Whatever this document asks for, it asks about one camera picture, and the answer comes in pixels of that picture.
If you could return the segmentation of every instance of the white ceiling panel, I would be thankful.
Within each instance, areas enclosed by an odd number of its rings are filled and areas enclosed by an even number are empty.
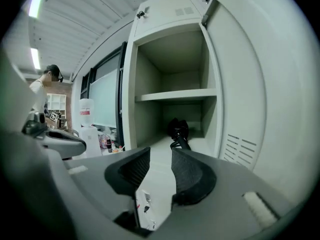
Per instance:
[[[34,19],[25,13],[31,2],[28,0],[3,45],[22,70],[39,72],[34,69],[30,52],[30,48],[37,48],[41,70],[56,64],[68,76],[109,28],[132,17],[144,1],[147,0],[41,0],[38,18]]]

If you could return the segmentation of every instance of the fluorescent light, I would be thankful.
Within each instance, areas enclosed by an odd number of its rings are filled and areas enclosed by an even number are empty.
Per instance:
[[[35,48],[31,48],[31,56],[33,60],[33,65],[36,70],[40,70],[40,63],[39,63],[39,55],[38,50]]]
[[[37,18],[41,0],[32,0],[29,10],[29,16]]]

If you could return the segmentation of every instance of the brown wall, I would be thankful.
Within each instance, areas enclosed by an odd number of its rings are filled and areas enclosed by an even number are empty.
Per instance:
[[[30,85],[34,79],[26,79],[27,83]],[[66,109],[66,121],[68,123],[68,129],[72,129],[72,120],[71,120],[71,93],[72,93],[72,84],[70,83],[59,83],[52,82],[51,86],[44,87],[47,94],[63,94],[66,95],[65,109]]]

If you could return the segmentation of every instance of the person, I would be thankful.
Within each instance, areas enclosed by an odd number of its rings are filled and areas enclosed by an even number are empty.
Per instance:
[[[60,69],[57,65],[49,65],[43,72],[42,76],[30,84],[30,89],[35,93],[36,100],[32,109],[40,113],[44,113],[46,116],[45,121],[49,126],[53,125],[53,121],[49,119],[48,103],[47,103],[47,92],[45,87],[51,86],[52,82],[62,82]]]

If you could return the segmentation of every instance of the white shirt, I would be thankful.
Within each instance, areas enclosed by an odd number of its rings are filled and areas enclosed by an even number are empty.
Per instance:
[[[36,95],[36,100],[32,108],[35,111],[43,113],[45,111],[45,104],[47,101],[47,93],[45,91],[44,85],[41,81],[36,80],[32,84],[30,84],[29,87]]]

